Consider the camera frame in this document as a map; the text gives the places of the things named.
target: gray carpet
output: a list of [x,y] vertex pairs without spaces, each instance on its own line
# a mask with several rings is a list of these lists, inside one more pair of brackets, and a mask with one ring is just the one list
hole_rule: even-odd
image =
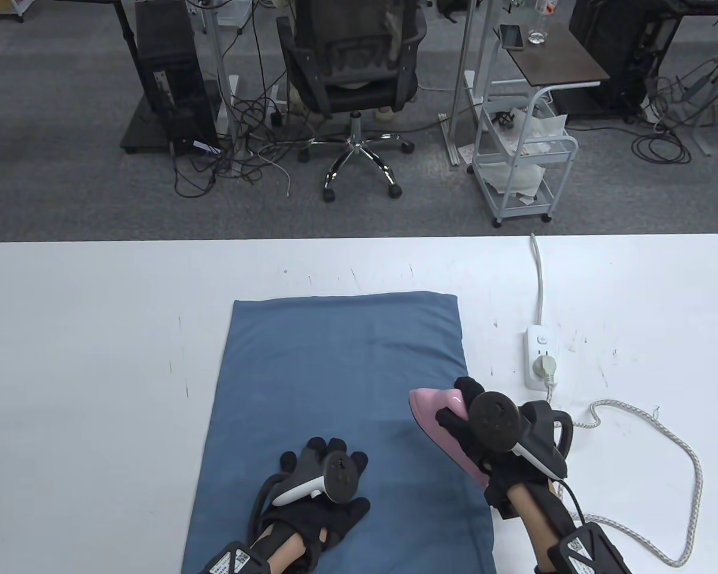
[[[561,0],[561,17],[568,17],[572,5]],[[132,18],[132,3],[126,8]],[[463,17],[453,25],[435,8],[425,13],[419,80],[427,87],[452,87]],[[275,16],[263,9],[256,16],[269,82],[284,69]],[[712,24],[684,22],[664,75],[689,71],[718,52],[718,25]],[[209,69],[205,36],[198,35],[197,43]],[[227,65],[241,74],[242,95],[260,93],[250,27]],[[500,68],[505,77],[517,74],[505,60]],[[139,96],[110,6],[38,0],[24,24],[0,21],[0,241],[718,233],[718,127],[706,130],[714,156],[701,157],[687,141],[695,161],[665,167],[632,156],[627,134],[581,133],[580,157],[553,222],[515,219],[493,230],[476,181],[463,167],[450,169],[438,128],[410,136],[417,145],[413,155],[394,146],[381,151],[405,189],[398,201],[387,197],[371,164],[352,159],[334,185],[337,202],[324,204],[321,180],[332,161],[324,151],[313,153],[309,164],[297,163],[294,154],[282,162],[293,178],[290,199],[285,175],[275,169],[255,185],[220,181],[203,199],[180,199],[168,157],[128,156],[118,147]],[[392,126],[435,122],[438,112],[449,111],[451,97],[420,91]],[[468,137],[463,130],[459,143]]]

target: chair seat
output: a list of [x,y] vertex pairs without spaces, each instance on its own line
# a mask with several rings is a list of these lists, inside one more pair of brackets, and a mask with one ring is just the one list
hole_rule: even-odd
[[[394,112],[399,109],[394,107],[397,98],[397,80],[381,80],[378,82],[369,82],[359,88],[344,88],[340,86],[328,86],[327,95],[330,101],[332,113],[353,112],[357,109],[374,109],[391,107]],[[417,74],[413,74],[411,82],[409,82],[409,92],[405,101],[413,99],[417,92]],[[312,112],[319,113],[319,106],[316,98],[309,90],[300,93],[301,100],[307,108]]]

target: stain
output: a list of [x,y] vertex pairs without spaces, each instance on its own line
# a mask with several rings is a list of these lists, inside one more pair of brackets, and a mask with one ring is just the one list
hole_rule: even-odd
[[603,379],[603,383],[606,385],[606,388],[609,388],[609,381],[606,380],[606,375],[603,374],[603,368],[601,367],[600,363],[599,363],[599,372],[601,374],[601,378]]

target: hand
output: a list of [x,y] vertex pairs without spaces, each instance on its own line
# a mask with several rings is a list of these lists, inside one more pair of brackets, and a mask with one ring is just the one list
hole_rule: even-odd
[[[330,443],[326,444],[324,438],[316,437],[309,440],[308,446],[318,452],[320,460],[333,451],[348,450],[346,443],[340,438],[332,438]],[[367,455],[364,452],[354,452],[351,459],[361,476],[367,468]],[[297,462],[298,457],[291,451],[285,452],[279,459],[282,472],[287,473],[294,471]],[[369,511],[370,501],[367,498],[354,498],[345,505],[338,505],[322,493],[316,498],[304,497],[285,506],[269,506],[261,517],[261,528],[266,529],[277,524],[287,524],[294,528],[307,549],[307,569],[313,569],[319,554],[339,544]]]
[[[484,387],[471,377],[460,377],[455,388],[463,394],[466,409],[477,396],[484,393]],[[507,497],[507,492],[517,484],[548,484],[547,477],[530,462],[512,452],[496,452],[486,448],[471,431],[468,421],[461,419],[449,409],[436,413],[436,421],[460,443],[466,456],[489,475],[489,484],[484,492],[490,506],[496,508],[503,518],[518,516]]]

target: label sticker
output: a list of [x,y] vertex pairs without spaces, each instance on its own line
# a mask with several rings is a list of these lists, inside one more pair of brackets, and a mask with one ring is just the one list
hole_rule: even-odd
[[216,562],[216,565],[211,568],[211,574],[229,574],[229,562],[231,562],[231,552],[227,552]]
[[242,550],[237,549],[236,556],[234,557],[234,574],[238,574],[238,572],[245,567],[245,564],[250,562],[250,555],[242,552]]

